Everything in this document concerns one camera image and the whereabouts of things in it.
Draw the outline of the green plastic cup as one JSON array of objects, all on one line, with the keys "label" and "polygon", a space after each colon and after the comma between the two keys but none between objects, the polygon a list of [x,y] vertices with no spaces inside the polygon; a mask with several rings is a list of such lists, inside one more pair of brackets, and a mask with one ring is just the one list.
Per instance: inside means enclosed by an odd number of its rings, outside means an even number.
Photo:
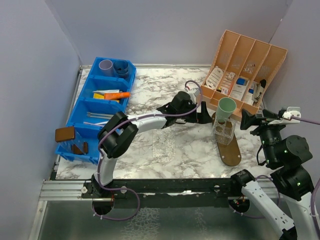
[{"label": "green plastic cup", "polygon": [[215,118],[218,121],[224,121],[228,119],[236,110],[236,102],[229,97],[223,97],[219,100],[217,110],[215,112]]}]

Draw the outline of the clear square toothbrush holder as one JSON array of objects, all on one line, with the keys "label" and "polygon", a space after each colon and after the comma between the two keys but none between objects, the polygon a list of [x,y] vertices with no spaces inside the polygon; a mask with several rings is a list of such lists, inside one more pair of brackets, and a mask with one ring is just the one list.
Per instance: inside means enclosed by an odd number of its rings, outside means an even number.
[{"label": "clear square toothbrush holder", "polygon": [[235,136],[236,121],[230,118],[214,120],[213,137],[218,144],[229,145]]}]

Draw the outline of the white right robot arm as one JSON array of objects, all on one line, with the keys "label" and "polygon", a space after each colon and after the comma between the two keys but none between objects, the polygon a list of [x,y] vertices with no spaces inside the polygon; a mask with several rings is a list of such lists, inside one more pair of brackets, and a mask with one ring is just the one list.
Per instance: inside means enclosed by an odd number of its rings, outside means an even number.
[{"label": "white right robot arm", "polygon": [[290,135],[282,138],[280,133],[289,124],[317,122],[302,118],[300,107],[288,107],[278,113],[264,109],[257,114],[242,109],[241,115],[240,129],[255,127],[250,133],[260,138],[265,166],[274,171],[270,177],[291,215],[285,214],[266,195],[246,169],[231,176],[230,191],[234,196],[247,197],[268,220],[280,240],[318,240],[320,218],[315,197],[320,185],[313,184],[310,174],[303,168],[303,163],[311,160],[313,155],[304,137]]}]

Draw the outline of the dark blue plastic cup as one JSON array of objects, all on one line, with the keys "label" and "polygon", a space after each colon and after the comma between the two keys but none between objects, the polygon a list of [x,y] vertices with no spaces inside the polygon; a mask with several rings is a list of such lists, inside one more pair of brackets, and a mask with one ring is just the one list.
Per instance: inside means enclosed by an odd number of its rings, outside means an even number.
[{"label": "dark blue plastic cup", "polygon": [[116,60],[113,64],[114,71],[119,78],[127,79],[129,76],[129,64],[126,60]]}]

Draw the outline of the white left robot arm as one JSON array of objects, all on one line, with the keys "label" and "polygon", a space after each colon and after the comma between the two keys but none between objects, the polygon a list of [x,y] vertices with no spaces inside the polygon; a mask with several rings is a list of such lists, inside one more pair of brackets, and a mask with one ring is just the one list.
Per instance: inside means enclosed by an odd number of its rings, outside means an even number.
[{"label": "white left robot arm", "polygon": [[171,102],[146,115],[129,117],[122,111],[117,112],[97,135],[99,161],[91,178],[94,193],[103,198],[113,190],[110,183],[117,160],[128,150],[137,134],[168,128],[178,119],[192,124],[212,122],[206,102],[196,103],[195,98],[185,91],[179,91]]}]

